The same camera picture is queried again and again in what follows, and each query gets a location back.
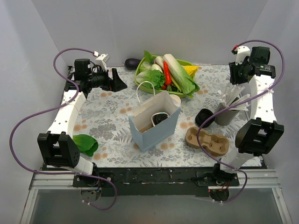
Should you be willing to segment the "pulp cup carrier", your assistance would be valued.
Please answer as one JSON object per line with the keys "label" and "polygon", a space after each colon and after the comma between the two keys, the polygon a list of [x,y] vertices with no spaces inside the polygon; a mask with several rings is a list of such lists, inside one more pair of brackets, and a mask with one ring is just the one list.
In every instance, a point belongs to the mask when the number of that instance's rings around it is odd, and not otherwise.
{"label": "pulp cup carrier", "polygon": [[139,132],[144,133],[145,131],[151,129],[152,127],[153,127],[153,125],[151,124],[151,125],[148,126],[148,127],[144,127],[144,128],[142,128],[142,129],[140,129]]}

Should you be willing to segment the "light blue paper bag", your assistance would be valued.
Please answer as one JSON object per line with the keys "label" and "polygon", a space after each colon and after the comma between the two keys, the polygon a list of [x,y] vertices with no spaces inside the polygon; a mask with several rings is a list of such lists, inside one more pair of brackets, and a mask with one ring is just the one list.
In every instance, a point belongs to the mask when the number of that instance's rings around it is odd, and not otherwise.
{"label": "light blue paper bag", "polygon": [[174,134],[178,116],[181,112],[180,103],[173,99],[167,91],[142,102],[136,91],[138,106],[128,112],[131,136],[142,152]]}

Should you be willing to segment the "black cup lid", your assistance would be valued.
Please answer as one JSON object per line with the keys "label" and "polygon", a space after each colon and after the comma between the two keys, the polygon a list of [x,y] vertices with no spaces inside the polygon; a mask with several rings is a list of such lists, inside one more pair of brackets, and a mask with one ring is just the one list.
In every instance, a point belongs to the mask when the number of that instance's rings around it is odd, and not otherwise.
{"label": "black cup lid", "polygon": [[162,121],[166,120],[169,117],[170,117],[170,115],[166,112],[155,113],[151,116],[152,125],[156,126],[156,125],[158,125],[159,123],[161,123]]}

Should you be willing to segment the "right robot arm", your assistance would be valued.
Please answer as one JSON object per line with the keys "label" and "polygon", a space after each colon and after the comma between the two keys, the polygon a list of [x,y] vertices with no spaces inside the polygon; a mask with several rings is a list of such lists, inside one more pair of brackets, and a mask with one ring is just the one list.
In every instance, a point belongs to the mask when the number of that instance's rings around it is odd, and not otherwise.
{"label": "right robot arm", "polygon": [[237,170],[248,160],[268,154],[284,133],[284,126],[277,123],[273,109],[275,66],[269,65],[268,47],[236,46],[232,50],[236,60],[229,64],[231,84],[248,83],[253,100],[248,122],[235,138],[236,150],[225,155],[214,166],[211,181],[223,185],[237,179]]}

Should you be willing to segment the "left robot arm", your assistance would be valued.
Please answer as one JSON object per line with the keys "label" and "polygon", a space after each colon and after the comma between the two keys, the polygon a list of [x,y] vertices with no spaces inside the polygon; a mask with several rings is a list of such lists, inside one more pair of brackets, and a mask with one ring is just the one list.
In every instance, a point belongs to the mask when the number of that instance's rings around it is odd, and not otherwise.
{"label": "left robot arm", "polygon": [[90,66],[89,59],[77,59],[75,71],[68,76],[65,84],[62,107],[46,133],[38,135],[37,142],[45,165],[67,169],[80,174],[79,180],[90,187],[100,182],[97,166],[80,154],[93,156],[98,142],[89,135],[73,135],[73,129],[80,109],[93,88],[118,92],[127,88],[117,69],[108,75],[105,61],[98,57]]}

